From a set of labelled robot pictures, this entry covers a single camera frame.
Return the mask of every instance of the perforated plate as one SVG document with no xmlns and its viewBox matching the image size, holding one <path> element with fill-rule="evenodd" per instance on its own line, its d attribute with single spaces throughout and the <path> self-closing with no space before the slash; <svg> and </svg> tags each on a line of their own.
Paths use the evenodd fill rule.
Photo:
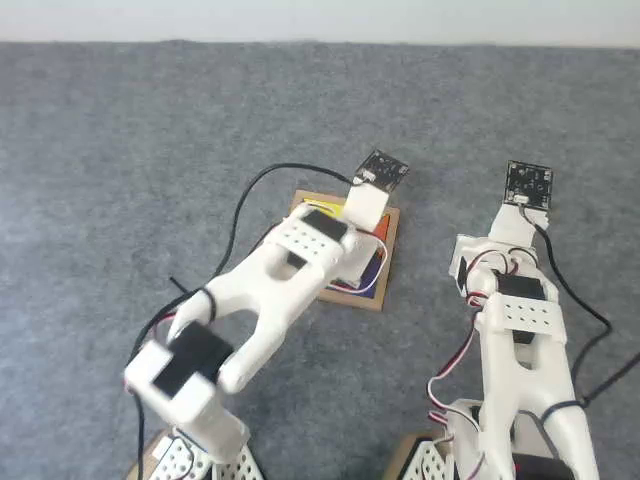
<svg viewBox="0 0 640 480">
<path fill-rule="evenodd" d="M 166 446 L 167 442 L 163 439 L 158 444 L 153 455 L 160 457 L 160 463 L 153 471 L 150 480 L 201 480 L 205 477 L 209 468 L 211 468 L 211 460 L 197 446 L 183 438 L 169 438 L 168 447 L 164 453 L 158 450 L 161 445 Z"/>
<path fill-rule="evenodd" d="M 217 480 L 264 480 L 258 464 L 246 445 L 235 462 L 216 465 L 213 473 L 213 478 Z"/>
<path fill-rule="evenodd" d="M 435 448 L 433 442 L 420 442 L 405 470 L 402 480 L 451 480 L 453 468 L 447 468 L 447 462 Z"/>
<path fill-rule="evenodd" d="M 299 219 L 283 223 L 265 241 L 275 241 L 325 271 L 331 268 L 342 254 L 339 243 Z"/>
<path fill-rule="evenodd" d="M 560 305 L 545 300 L 502 295 L 503 326 L 511 330 L 542 333 L 566 340 Z"/>
</svg>

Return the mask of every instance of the white robotic arm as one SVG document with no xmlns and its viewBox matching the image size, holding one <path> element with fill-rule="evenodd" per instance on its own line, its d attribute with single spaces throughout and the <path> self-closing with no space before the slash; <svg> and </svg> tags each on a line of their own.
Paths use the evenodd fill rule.
<svg viewBox="0 0 640 480">
<path fill-rule="evenodd" d="M 530 176 L 532 170 L 526 169 L 536 167 L 518 164 L 517 168 Z M 528 200 L 525 196 L 521 201 L 530 205 Z M 463 416 L 447 414 L 455 435 L 454 458 L 460 478 L 513 480 L 514 454 L 552 456 L 542 442 L 548 434 L 573 478 L 597 480 L 589 427 L 579 405 L 543 418 L 541 434 L 527 427 L 530 420 L 518 418 L 521 411 L 541 418 L 549 407 L 575 400 L 558 290 L 538 269 L 531 248 L 535 229 L 521 214 L 523 207 L 505 203 L 488 237 L 460 235 L 456 242 L 449 274 L 467 302 L 482 307 L 475 329 L 480 336 L 485 396 L 481 403 L 453 404 L 469 415 L 476 409 L 479 432 Z M 547 227 L 546 209 L 534 205 L 526 212 L 531 222 Z M 478 466 L 479 458 L 483 460 Z"/>
<path fill-rule="evenodd" d="M 381 241 L 369 232 L 407 167 L 377 151 L 367 161 L 364 173 L 371 175 L 363 182 L 361 167 L 341 218 L 297 206 L 247 258 L 178 308 L 167 347 L 149 341 L 127 366 L 129 388 L 215 463 L 230 462 L 249 438 L 222 406 L 224 396 L 246 386 L 322 289 L 337 278 L 358 279 L 378 248 Z M 238 310 L 258 318 L 251 337 L 232 352 L 205 326 Z"/>
</svg>

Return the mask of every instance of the white wall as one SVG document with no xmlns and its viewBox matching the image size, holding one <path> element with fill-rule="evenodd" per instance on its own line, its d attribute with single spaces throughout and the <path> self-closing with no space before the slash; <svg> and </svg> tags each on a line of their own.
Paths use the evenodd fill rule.
<svg viewBox="0 0 640 480">
<path fill-rule="evenodd" d="M 0 0 L 0 40 L 640 47 L 640 0 Z"/>
</svg>

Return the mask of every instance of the circuit board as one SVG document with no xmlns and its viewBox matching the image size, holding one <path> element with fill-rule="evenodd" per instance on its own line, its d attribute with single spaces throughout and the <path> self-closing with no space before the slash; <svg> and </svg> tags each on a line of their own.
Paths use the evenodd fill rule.
<svg viewBox="0 0 640 480">
<path fill-rule="evenodd" d="M 391 193 L 409 171 L 409 166 L 380 150 L 374 150 L 363 162 L 355 175 L 355 183 L 371 183 Z"/>
<path fill-rule="evenodd" d="M 547 211 L 551 206 L 552 181 L 553 171 L 549 167 L 511 161 L 503 203 Z"/>
</svg>

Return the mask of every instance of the colorful card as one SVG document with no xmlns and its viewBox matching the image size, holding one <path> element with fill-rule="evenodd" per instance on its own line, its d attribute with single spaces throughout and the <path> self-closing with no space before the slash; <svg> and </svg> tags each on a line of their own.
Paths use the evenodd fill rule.
<svg viewBox="0 0 640 480">
<path fill-rule="evenodd" d="M 307 202 L 312 205 L 316 205 L 319 208 L 322 208 L 331 216 L 339 216 L 342 212 L 345 201 L 346 199 L 335 197 L 333 195 L 324 195 L 321 193 L 309 192 L 306 190 L 297 190 L 293 197 L 291 210 L 293 210 L 299 203 Z M 384 294 L 387 288 L 387 281 L 389 279 L 391 259 L 393 257 L 393 246 L 395 244 L 396 233 L 398 231 L 399 218 L 400 210 L 393 207 L 387 207 L 382 219 L 380 220 L 380 223 L 378 223 L 378 226 L 373 232 L 374 235 L 385 242 L 389 258 L 387 258 L 382 272 L 380 272 L 378 280 L 376 280 L 371 288 L 362 293 L 346 293 L 334 290 L 331 287 L 327 287 L 324 291 L 320 292 L 318 298 L 328 302 L 351 305 L 353 307 L 366 308 L 376 311 L 382 310 Z M 371 283 L 376 273 L 380 269 L 383 255 L 384 253 L 382 249 L 378 249 L 362 274 L 362 277 L 360 279 L 360 286 L 356 286 L 354 290 L 364 288 L 369 283 Z M 345 288 L 353 288 L 352 286 L 345 284 L 340 284 L 340 286 Z"/>
</svg>

